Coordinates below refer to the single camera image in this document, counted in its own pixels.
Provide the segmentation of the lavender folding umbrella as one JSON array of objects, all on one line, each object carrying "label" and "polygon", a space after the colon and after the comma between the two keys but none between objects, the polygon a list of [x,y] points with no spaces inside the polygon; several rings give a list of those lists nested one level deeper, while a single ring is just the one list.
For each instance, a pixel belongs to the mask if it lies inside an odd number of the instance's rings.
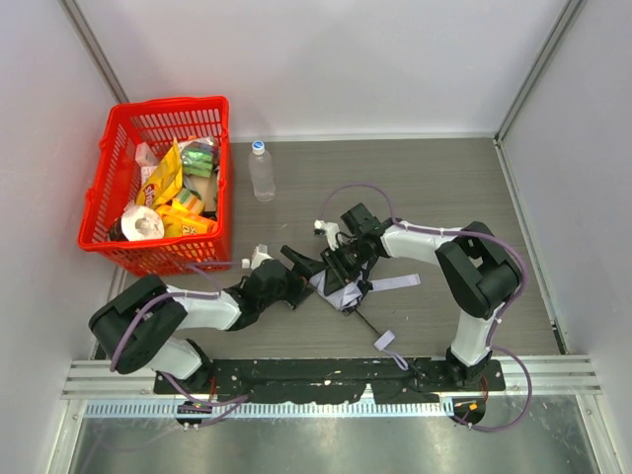
[{"label": "lavender folding umbrella", "polygon": [[313,276],[309,282],[316,292],[325,299],[337,311],[345,315],[355,314],[376,336],[373,343],[375,349],[382,354],[388,355],[393,359],[396,366],[407,371],[410,369],[405,359],[390,349],[395,341],[396,336],[390,330],[379,331],[369,320],[359,312],[359,307],[364,298],[371,292],[380,292],[417,286],[421,284],[418,274],[410,274],[404,276],[395,276],[382,279],[363,279],[368,275],[368,267],[364,265],[361,268],[360,276],[351,283],[345,285],[342,289],[334,290],[331,294],[325,294],[326,273],[320,272]]}]

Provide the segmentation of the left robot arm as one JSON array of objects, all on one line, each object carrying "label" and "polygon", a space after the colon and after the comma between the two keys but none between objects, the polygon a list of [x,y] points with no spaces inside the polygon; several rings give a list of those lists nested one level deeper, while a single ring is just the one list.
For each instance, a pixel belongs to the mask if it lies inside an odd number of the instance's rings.
[{"label": "left robot arm", "polygon": [[258,321],[269,307],[283,302],[296,308],[313,293],[310,280],[325,264],[284,246],[292,262],[286,267],[271,257],[265,245],[241,266],[250,272],[214,292],[190,291],[166,284],[157,275],[144,276],[100,308],[88,326],[111,359],[111,370],[128,375],[149,368],[167,383],[187,392],[200,392],[210,382],[210,358],[191,339],[179,340],[182,330],[239,331]]}]

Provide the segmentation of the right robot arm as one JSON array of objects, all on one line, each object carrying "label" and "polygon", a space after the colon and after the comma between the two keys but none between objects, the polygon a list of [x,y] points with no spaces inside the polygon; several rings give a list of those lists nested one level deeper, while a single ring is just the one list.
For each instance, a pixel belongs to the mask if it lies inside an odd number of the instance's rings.
[{"label": "right robot arm", "polygon": [[348,230],[317,219],[327,240],[325,268],[310,282],[343,312],[355,310],[375,288],[369,275],[381,259],[409,259],[442,271],[460,309],[456,335],[446,351],[448,374],[463,387],[481,379],[490,360],[499,315],[521,290],[524,271],[483,223],[464,228],[420,227],[402,219],[379,220],[360,203],[343,214]]}]

